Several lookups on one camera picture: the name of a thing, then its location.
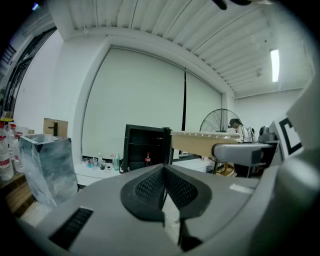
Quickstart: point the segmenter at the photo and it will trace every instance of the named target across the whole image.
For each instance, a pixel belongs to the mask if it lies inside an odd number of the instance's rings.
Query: black cabinet
[[[171,130],[127,124],[125,127],[122,170],[124,173],[145,166],[150,153],[151,165],[172,164]]]

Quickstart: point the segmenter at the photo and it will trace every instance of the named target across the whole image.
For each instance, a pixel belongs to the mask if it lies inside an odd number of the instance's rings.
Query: white table
[[[197,158],[192,160],[177,161],[173,162],[172,164],[175,166],[180,166],[205,173],[207,166],[213,166],[215,163],[209,159],[204,160],[201,158]],[[74,172],[77,183],[84,186],[88,186],[102,179],[120,175],[119,171],[115,171],[113,167],[111,168],[110,172],[106,172],[106,170],[100,170],[99,167],[98,169],[93,170],[92,168],[87,167],[85,163],[75,164]]]

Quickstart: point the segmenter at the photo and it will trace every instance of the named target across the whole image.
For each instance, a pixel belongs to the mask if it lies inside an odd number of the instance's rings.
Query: white window blind
[[[123,157],[126,124],[181,130],[184,71],[142,53],[112,48],[93,82],[82,154]]]
[[[205,117],[220,108],[221,95],[187,72],[185,130],[198,132]]]

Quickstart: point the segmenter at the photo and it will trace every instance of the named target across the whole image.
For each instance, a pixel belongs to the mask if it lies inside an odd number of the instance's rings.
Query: fluorescent light
[[[34,3],[34,4],[33,4],[33,7],[32,7],[32,10],[34,11],[35,9],[38,8],[38,6],[39,6],[39,5],[38,5],[37,3]]]
[[[277,82],[279,78],[280,61],[279,50],[270,51],[272,63],[272,82]]]

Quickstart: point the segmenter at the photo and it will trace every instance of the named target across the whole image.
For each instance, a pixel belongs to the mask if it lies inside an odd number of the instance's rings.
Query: gray box
[[[77,193],[70,138],[24,135],[19,150],[26,180],[39,203],[53,208]]]

